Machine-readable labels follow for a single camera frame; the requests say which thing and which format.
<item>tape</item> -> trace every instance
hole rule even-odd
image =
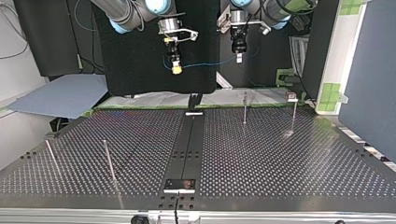
[[[358,15],[361,11],[362,0],[342,0],[341,1],[341,16]]]
[[[334,112],[340,99],[341,84],[324,83],[319,97],[318,111]]]

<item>white cable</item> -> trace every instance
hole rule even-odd
[[[137,16],[139,16],[140,19],[140,23],[141,23],[141,27],[137,27],[137,30],[142,32],[145,30],[145,21],[143,20],[143,16],[142,13],[140,12],[140,7],[144,8],[140,3],[134,1],[134,0],[130,0],[130,2],[132,3],[132,5],[134,6],[134,9],[137,11]]]
[[[20,51],[20,52],[18,52],[18,53],[15,53],[15,54],[13,54],[13,55],[5,56],[5,57],[0,57],[0,60],[4,60],[4,59],[10,59],[10,58],[14,58],[14,57],[17,57],[17,56],[19,56],[19,55],[22,55],[22,54],[28,49],[29,43],[28,43],[27,40],[26,40],[26,37],[25,37],[25,35],[24,35],[24,33],[23,33],[23,30],[21,29],[21,31],[19,31],[19,30],[17,29],[17,27],[14,26],[14,24],[12,23],[12,21],[9,19],[9,17],[7,16],[7,14],[4,12],[4,10],[3,10],[1,7],[6,7],[6,8],[8,8],[8,9],[15,15],[15,17],[16,17],[17,19],[19,18],[19,17],[18,17],[18,13],[15,11],[15,9],[14,9],[13,7],[7,5],[7,4],[4,3],[4,2],[0,2],[0,11],[3,13],[4,17],[5,17],[6,20],[9,22],[9,24],[12,26],[12,28],[15,30],[15,32],[18,34],[18,36],[20,36],[20,37],[26,42],[26,45],[25,45],[25,47],[23,48],[22,51]]]
[[[78,5],[79,5],[79,1],[80,0],[78,0],[76,2],[76,5],[75,5],[75,19],[76,19],[77,24],[79,25],[79,27],[81,27],[84,30],[91,31],[91,32],[98,32],[97,30],[93,30],[93,29],[87,28],[87,27],[83,26],[81,23],[79,23],[78,17],[77,17],[77,9],[78,9]]]
[[[23,40],[26,41],[26,36],[25,36],[23,30],[21,29],[21,30],[19,31],[18,28],[15,27],[14,23],[12,23],[12,21],[9,19],[9,17],[7,16],[7,14],[4,12],[4,10],[3,10],[1,7],[5,7],[5,8],[7,8],[8,10],[10,10],[10,11],[15,15],[15,17],[18,19],[19,17],[18,17],[17,11],[15,11],[15,9],[14,9],[13,7],[7,5],[6,3],[0,2],[0,11],[3,13],[4,17],[6,18],[6,20],[8,21],[8,23],[11,25],[11,27],[15,30],[15,32],[16,32]]]

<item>power cord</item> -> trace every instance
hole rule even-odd
[[[17,56],[20,56],[20,55],[22,55],[22,54],[28,49],[28,47],[29,47],[29,43],[27,42],[26,37],[25,37],[23,31],[18,31],[17,27],[15,27],[15,25],[12,23],[12,21],[9,19],[9,17],[7,16],[7,14],[6,14],[6,13],[4,12],[4,10],[2,9],[2,7],[5,7],[5,8],[7,8],[8,10],[10,10],[10,11],[15,15],[15,17],[16,17],[17,19],[19,18],[19,17],[18,17],[18,13],[15,11],[15,9],[14,9],[13,7],[9,6],[8,4],[6,4],[6,3],[4,3],[4,2],[0,2],[0,11],[1,11],[1,13],[2,13],[3,16],[6,18],[7,22],[11,25],[11,27],[14,29],[14,31],[18,34],[18,36],[20,36],[20,37],[26,42],[26,45],[25,45],[25,47],[23,48],[22,51],[20,51],[20,52],[18,52],[18,53],[15,53],[15,54],[12,54],[12,55],[9,55],[9,56],[0,57],[0,60],[10,59],[10,58],[15,58],[15,57],[17,57]]]
[[[93,30],[93,27],[92,27],[92,29],[87,28],[87,27],[83,26],[83,25],[79,22],[79,20],[78,20],[78,14],[77,14],[77,9],[78,9],[79,2],[80,2],[80,1],[81,1],[81,0],[77,0],[76,5],[75,5],[75,10],[74,10],[75,19],[76,19],[77,24],[79,25],[79,27],[81,27],[81,28],[84,29],[84,30],[91,31],[91,32],[98,32],[97,30]]]
[[[291,46],[291,58],[293,59],[294,64],[297,64],[296,58],[294,56],[294,48],[292,46]],[[312,96],[309,94],[308,90],[306,89],[306,87],[303,83],[303,78],[301,77],[298,69],[296,69],[296,73],[297,73],[296,76],[300,79],[300,83],[303,86],[304,91],[306,92],[306,95],[309,97],[309,100],[311,100],[312,104],[314,104],[314,106],[317,107],[317,104],[315,103],[314,98],[312,98]]]
[[[96,63],[93,63],[90,60],[86,59],[85,57],[81,56],[80,49],[79,49],[79,46],[78,46],[77,36],[76,36],[76,30],[75,30],[75,26],[73,25],[73,19],[72,19],[71,13],[70,13],[70,7],[69,7],[69,1],[68,0],[66,0],[66,7],[67,7],[68,15],[69,15],[70,26],[72,28],[73,37],[74,37],[74,40],[75,40],[75,43],[76,43],[76,51],[77,51],[78,57],[83,62],[87,63],[88,65],[90,65],[92,67],[92,73],[95,72],[95,69],[100,71],[100,72],[102,72],[102,73],[104,73],[104,71],[99,67],[99,65],[97,65]],[[84,69],[82,68],[82,69],[80,69],[79,73],[81,74],[83,71],[84,71]]]

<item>yellow part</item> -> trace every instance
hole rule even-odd
[[[172,39],[169,37],[166,37],[163,42],[165,42],[166,44],[169,44],[169,42],[172,42]]]
[[[181,69],[181,66],[175,66],[172,68],[172,72],[174,75],[179,75],[183,70]]]

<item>gray panel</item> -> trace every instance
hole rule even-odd
[[[189,208],[396,212],[396,174],[325,118],[299,108],[293,121],[291,107],[256,108],[245,125],[243,115],[206,110],[202,163],[185,167],[201,172],[199,191],[182,195],[193,197]]]
[[[303,83],[314,99],[318,97],[339,2],[321,0],[315,9],[303,71]]]
[[[157,209],[182,120],[179,110],[96,112],[52,143],[56,161],[41,146],[3,170],[0,206]]]
[[[367,4],[340,120],[396,161],[396,1]]]

